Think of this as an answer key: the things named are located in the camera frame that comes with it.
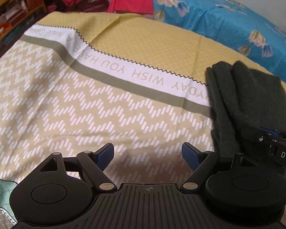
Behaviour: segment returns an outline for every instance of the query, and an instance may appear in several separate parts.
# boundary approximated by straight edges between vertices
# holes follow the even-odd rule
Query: blue floral bedsheet
[[[213,39],[286,82],[286,33],[234,0],[154,0],[154,19]]]

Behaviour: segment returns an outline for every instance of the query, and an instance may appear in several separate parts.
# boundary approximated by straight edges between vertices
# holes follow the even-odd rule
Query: bed
[[[16,223],[11,191],[55,151],[71,157],[112,142],[105,173],[117,186],[182,184],[191,174],[182,143],[213,150],[205,69],[220,60],[267,72],[140,15],[54,12],[33,25],[0,58],[0,223]]]
[[[234,0],[112,0],[110,12],[153,15],[232,48],[286,82],[286,33]]]

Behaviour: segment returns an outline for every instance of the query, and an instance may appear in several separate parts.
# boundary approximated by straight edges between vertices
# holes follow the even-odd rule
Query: beige zigzag pattern fabric
[[[220,60],[265,71],[216,42],[136,15],[51,13],[40,24],[76,28],[98,50],[202,82],[205,68]],[[105,173],[117,185],[181,184],[191,173],[182,143],[213,149],[213,123],[201,106],[191,111],[88,77],[62,48],[32,39],[0,59],[1,179],[21,181],[54,151],[75,156],[112,142],[116,154]]]

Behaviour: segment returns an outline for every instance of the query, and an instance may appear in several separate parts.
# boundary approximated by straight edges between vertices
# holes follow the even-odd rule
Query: ribbed black plate
[[[14,229],[32,229],[25,223]],[[198,195],[183,194],[175,184],[124,184],[99,195],[80,218],[48,229],[241,229],[213,215]],[[273,223],[260,229],[285,229]]]

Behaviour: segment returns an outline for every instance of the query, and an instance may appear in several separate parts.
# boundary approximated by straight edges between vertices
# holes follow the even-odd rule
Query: dark green cloth
[[[286,168],[267,157],[267,147],[240,137],[244,126],[286,130],[286,94],[281,79],[237,61],[207,68],[206,80],[216,114],[212,138],[220,156],[243,152],[286,177]]]

